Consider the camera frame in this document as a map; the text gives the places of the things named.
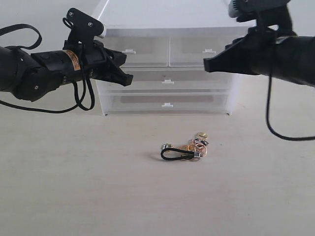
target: orange label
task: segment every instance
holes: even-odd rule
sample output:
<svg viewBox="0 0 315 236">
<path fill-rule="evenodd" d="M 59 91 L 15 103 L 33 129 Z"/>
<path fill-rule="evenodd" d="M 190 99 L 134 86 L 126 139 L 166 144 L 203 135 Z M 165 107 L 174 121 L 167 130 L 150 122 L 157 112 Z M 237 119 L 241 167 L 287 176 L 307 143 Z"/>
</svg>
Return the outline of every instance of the orange label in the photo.
<svg viewBox="0 0 315 236">
<path fill-rule="evenodd" d="M 73 51 L 70 50 L 64 50 L 64 52 L 70 57 L 73 64 L 73 69 L 75 71 L 81 70 L 78 56 Z"/>
</svg>

